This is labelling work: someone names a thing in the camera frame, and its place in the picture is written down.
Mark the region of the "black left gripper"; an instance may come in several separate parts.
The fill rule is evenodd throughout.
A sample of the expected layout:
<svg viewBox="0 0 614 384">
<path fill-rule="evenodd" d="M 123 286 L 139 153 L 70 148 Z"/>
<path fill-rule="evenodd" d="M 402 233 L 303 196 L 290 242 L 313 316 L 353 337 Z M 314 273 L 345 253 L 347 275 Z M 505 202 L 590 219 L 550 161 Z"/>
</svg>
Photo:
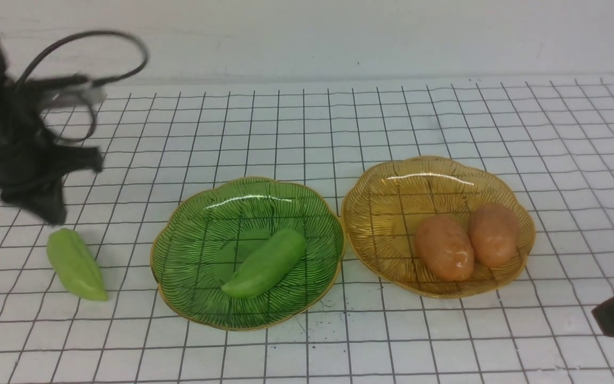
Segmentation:
<svg viewBox="0 0 614 384">
<path fill-rule="evenodd" d="M 0 47 L 0 191 L 2 201 L 51 226 L 66 223 L 63 178 L 71 172 L 102 172 L 95 147 L 58 143 L 41 118 L 36 98 L 17 89 Z"/>
</svg>

